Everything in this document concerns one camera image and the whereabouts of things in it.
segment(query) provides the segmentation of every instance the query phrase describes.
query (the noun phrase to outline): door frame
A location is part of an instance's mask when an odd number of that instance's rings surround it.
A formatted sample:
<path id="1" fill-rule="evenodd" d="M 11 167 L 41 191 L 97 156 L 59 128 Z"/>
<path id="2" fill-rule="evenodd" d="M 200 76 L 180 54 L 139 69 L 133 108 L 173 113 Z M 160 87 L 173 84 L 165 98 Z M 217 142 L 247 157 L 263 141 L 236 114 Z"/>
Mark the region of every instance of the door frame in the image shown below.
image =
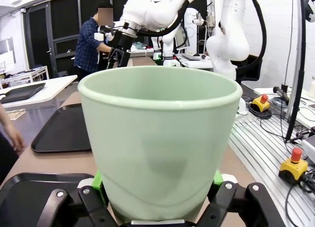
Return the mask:
<path id="1" fill-rule="evenodd" d="M 34 60 L 34 54 L 33 54 L 33 47 L 32 47 L 32 40 L 31 40 L 31 26 L 30 26 L 30 13 L 45 9 L 45 15 L 46 15 L 46 29 L 47 29 L 47 39 L 48 39 L 48 47 L 50 50 L 50 61 L 51 61 L 51 67 L 52 67 L 52 77 L 58 77 L 57 67 L 56 67 L 56 59 L 55 59 L 55 48 L 54 48 L 54 42 L 52 38 L 52 25 L 51 25 L 51 9 L 50 9 L 50 2 L 46 2 L 43 4 L 39 4 L 36 6 L 31 7 L 25 14 L 25 36 L 26 36 L 26 46 L 27 46 L 27 55 L 29 60 L 30 68 L 34 68 L 35 66 L 35 60 Z"/>

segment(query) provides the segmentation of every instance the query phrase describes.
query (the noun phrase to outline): man's arm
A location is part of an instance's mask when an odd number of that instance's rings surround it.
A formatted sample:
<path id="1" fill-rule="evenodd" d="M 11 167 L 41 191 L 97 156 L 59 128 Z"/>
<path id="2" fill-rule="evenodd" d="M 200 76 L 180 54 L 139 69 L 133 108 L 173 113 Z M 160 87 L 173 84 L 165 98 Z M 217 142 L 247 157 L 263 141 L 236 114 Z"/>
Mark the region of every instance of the man's arm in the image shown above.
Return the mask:
<path id="1" fill-rule="evenodd" d="M 98 51 L 102 51 L 105 53 L 109 53 L 111 51 L 111 47 L 105 45 L 103 42 L 94 39 L 94 29 L 90 25 L 85 25 L 83 31 L 83 36 L 86 41 Z"/>
<path id="2" fill-rule="evenodd" d="M 3 125 L 5 132 L 12 140 L 15 150 L 17 150 L 18 153 L 21 153 L 23 151 L 23 148 L 25 147 L 23 138 L 20 132 L 14 127 L 12 121 L 8 117 L 5 109 L 3 108 L 1 104 L 0 104 L 0 123 Z"/>

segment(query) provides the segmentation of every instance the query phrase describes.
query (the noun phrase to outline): cup rim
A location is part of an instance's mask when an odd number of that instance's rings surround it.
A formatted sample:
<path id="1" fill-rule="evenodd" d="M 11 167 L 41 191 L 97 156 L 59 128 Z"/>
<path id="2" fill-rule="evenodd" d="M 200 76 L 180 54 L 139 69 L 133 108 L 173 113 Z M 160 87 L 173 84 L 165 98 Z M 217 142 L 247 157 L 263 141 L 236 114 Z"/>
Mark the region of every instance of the cup rim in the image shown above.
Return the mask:
<path id="1" fill-rule="evenodd" d="M 90 99 L 93 99 L 95 101 L 103 102 L 106 104 L 111 104 L 115 106 L 121 106 L 121 107 L 129 107 L 129 108 L 138 108 L 138 109 L 151 109 L 151 110 L 192 110 L 192 109 L 204 109 L 204 108 L 214 108 L 214 107 L 220 107 L 223 105 L 230 104 L 233 101 L 239 100 L 240 97 L 243 94 L 243 90 L 241 86 L 227 78 L 223 75 L 204 71 L 200 69 L 193 69 L 193 68 L 185 68 L 185 67 L 175 67 L 178 68 L 178 70 L 198 70 L 198 73 L 204 73 L 204 74 L 213 74 L 215 77 L 220 77 L 223 80 L 230 81 L 235 85 L 236 90 L 226 96 L 223 97 L 217 97 L 217 98 L 210 98 L 210 99 L 199 99 L 199 100 L 179 100 L 179 101 L 169 101 L 169 100 L 147 100 L 147 99 L 133 99 L 133 98 L 125 98 L 125 97 L 118 97 L 118 96 L 112 96 L 112 95 L 106 95 L 102 93 L 95 92 L 89 88 L 86 87 L 85 83 L 92 77 L 96 77 L 97 75 L 109 73 L 116 70 L 123 70 L 126 68 L 147 68 L 147 67 L 162 67 L 158 65 L 144 65 L 144 66 L 133 66 L 133 67 L 121 67 L 121 68 L 113 68 L 113 69 L 107 69 L 103 71 L 99 71 L 93 74 L 90 74 L 86 77 L 84 77 L 78 85 L 78 91 L 81 95 L 88 97 Z"/>

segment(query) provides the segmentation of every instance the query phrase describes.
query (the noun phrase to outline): red button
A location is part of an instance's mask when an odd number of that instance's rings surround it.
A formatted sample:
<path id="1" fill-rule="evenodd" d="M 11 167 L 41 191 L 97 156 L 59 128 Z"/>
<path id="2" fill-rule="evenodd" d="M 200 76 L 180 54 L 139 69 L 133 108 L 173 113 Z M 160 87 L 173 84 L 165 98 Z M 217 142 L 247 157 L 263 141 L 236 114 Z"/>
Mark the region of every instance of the red button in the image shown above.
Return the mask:
<path id="1" fill-rule="evenodd" d="M 263 95 L 261 96 L 260 102 L 261 102 L 261 103 L 265 103 L 267 100 L 268 100 L 268 96 L 267 96 L 266 94 L 263 94 Z"/>
<path id="2" fill-rule="evenodd" d="M 302 156 L 302 149 L 296 147 L 292 150 L 291 161 L 299 162 Z"/>

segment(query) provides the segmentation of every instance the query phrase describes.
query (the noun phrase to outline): keyboard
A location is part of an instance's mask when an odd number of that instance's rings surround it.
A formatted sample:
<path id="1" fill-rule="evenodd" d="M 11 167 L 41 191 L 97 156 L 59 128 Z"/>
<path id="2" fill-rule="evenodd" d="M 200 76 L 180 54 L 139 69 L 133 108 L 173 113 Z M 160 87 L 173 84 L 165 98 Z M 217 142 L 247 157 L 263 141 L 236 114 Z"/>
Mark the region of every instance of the keyboard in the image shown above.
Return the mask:
<path id="1" fill-rule="evenodd" d="M 199 58 L 192 56 L 192 55 L 188 55 L 188 54 L 182 54 L 182 57 L 184 57 L 185 59 L 190 60 L 190 61 L 199 61 L 200 60 Z"/>

